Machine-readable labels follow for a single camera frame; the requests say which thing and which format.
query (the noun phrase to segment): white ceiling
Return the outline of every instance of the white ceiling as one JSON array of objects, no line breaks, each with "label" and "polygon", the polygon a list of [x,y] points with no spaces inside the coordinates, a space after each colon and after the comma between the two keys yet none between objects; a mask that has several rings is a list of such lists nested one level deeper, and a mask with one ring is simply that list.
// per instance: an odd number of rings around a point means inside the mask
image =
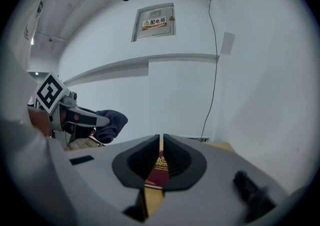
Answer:
[{"label": "white ceiling", "polygon": [[[99,0],[105,6],[113,0]],[[60,55],[75,31],[104,6],[96,0],[44,0],[35,46]]]}]

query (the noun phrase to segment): black cable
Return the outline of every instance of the black cable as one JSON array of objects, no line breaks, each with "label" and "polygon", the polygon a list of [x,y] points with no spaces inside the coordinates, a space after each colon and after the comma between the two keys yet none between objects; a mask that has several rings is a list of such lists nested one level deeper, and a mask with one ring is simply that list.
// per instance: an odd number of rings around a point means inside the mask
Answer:
[{"label": "black cable", "polygon": [[215,56],[216,56],[216,57],[215,57],[215,74],[214,74],[214,84],[213,84],[213,93],[212,93],[211,104],[210,104],[209,112],[208,112],[208,114],[206,115],[206,118],[205,118],[205,121],[204,121],[204,125],[203,125],[203,129],[202,129],[202,133],[201,133],[200,140],[202,139],[202,136],[204,135],[204,131],[205,131],[205,127],[206,127],[207,119],[208,119],[209,114],[210,114],[210,112],[211,112],[212,104],[214,103],[215,90],[216,90],[216,79],[217,79],[217,69],[218,69],[217,35],[216,35],[216,30],[215,30],[214,22],[212,21],[211,14],[210,14],[210,6],[211,6],[211,2],[212,2],[212,0],[210,0],[210,4],[209,4],[209,17],[210,17],[211,24],[212,24],[213,31],[214,31]]}]

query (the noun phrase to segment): red book cover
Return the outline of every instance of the red book cover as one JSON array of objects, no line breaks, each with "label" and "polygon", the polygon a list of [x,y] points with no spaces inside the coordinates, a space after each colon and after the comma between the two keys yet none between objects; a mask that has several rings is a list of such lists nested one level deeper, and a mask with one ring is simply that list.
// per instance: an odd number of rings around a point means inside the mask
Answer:
[{"label": "red book cover", "polygon": [[153,189],[162,189],[163,185],[169,181],[168,165],[164,158],[164,152],[159,151],[159,157],[150,175],[144,182],[144,186]]}]

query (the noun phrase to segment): dark blue cloth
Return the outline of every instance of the dark blue cloth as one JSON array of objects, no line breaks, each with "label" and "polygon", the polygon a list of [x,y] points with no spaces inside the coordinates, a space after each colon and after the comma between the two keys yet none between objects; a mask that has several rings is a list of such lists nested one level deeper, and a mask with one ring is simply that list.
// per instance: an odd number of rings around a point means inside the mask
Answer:
[{"label": "dark blue cloth", "polygon": [[109,144],[118,136],[122,128],[128,123],[128,119],[122,113],[115,110],[98,110],[96,112],[110,120],[110,124],[104,127],[97,127],[95,132],[96,139],[103,143]]}]

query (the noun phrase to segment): electrical distribution box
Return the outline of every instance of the electrical distribution box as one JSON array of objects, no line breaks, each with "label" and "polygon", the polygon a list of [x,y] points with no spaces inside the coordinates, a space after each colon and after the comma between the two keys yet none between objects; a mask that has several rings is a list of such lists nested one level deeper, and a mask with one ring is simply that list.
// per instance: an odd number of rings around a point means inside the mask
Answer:
[{"label": "electrical distribution box", "polygon": [[175,34],[174,7],[138,11],[133,41]]}]

